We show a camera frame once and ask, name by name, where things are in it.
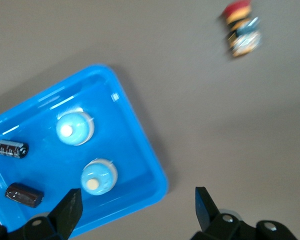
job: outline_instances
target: electrolytic capacitor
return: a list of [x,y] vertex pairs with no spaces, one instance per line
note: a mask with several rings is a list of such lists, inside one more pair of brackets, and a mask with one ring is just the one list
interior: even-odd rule
[[0,155],[22,159],[28,151],[29,146],[26,143],[0,140]]
[[44,199],[44,193],[22,183],[14,182],[5,191],[8,199],[36,208]]

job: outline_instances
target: small blurry toy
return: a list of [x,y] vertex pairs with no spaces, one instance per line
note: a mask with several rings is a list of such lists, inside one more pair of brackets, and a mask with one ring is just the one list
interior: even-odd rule
[[228,42],[234,57],[252,52],[261,43],[260,21],[258,17],[251,19],[251,11],[251,0],[235,1],[223,11],[231,31]]

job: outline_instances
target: gray table surface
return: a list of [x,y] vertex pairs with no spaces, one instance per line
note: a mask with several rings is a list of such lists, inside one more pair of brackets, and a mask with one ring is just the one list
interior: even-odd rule
[[300,0],[254,0],[262,46],[232,59],[229,0],[0,0],[0,113],[93,63],[117,73],[169,179],[159,203],[78,240],[187,240],[195,186],[300,239]]

